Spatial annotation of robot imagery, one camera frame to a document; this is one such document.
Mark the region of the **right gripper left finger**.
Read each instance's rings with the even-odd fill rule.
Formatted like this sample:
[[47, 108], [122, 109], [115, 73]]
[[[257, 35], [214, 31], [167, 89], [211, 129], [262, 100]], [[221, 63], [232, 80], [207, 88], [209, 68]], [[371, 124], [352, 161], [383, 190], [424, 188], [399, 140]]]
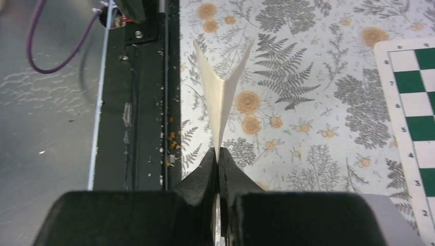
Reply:
[[34, 245], [214, 245], [215, 150], [168, 191], [73, 191], [51, 207]]

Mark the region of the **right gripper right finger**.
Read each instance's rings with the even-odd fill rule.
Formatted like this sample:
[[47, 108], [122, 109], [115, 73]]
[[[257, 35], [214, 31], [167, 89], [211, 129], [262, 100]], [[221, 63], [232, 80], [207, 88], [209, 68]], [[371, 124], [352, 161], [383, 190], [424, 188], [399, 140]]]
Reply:
[[368, 202], [346, 192], [265, 191], [226, 148], [218, 157], [227, 245], [386, 245]]

